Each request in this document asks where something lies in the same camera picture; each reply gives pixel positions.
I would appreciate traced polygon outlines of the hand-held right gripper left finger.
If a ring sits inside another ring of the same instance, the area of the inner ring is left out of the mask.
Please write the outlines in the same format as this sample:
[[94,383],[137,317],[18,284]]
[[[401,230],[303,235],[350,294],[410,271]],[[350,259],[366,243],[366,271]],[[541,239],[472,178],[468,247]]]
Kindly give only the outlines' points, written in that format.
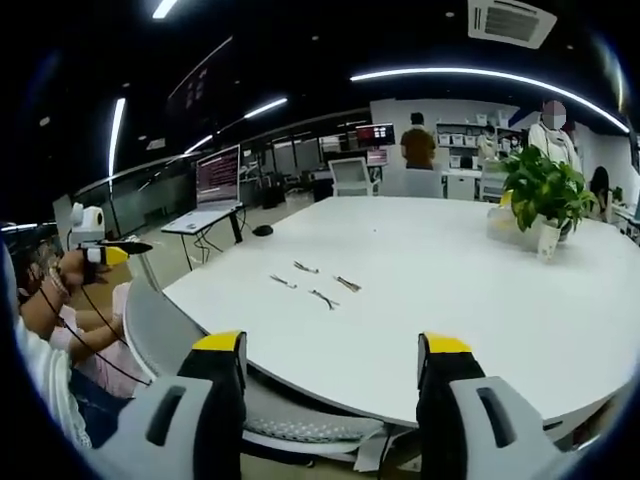
[[157,378],[93,451],[100,479],[239,479],[246,407],[246,333],[208,335],[175,376]]

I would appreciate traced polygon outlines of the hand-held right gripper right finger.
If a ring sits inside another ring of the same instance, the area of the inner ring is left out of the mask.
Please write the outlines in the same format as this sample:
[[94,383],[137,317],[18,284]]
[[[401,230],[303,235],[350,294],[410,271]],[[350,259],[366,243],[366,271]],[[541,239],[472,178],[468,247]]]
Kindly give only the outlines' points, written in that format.
[[557,448],[538,411],[455,337],[419,335],[417,388],[422,479],[566,479],[581,459]]

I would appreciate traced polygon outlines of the person's left hand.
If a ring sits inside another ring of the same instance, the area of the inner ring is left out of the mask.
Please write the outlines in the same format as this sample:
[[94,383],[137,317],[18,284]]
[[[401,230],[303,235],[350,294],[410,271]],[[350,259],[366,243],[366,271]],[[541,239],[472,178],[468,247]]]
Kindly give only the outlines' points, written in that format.
[[86,267],[83,251],[72,250],[66,252],[58,261],[56,271],[62,285],[69,292],[73,292],[85,285],[106,283],[105,275],[111,268],[92,263]]

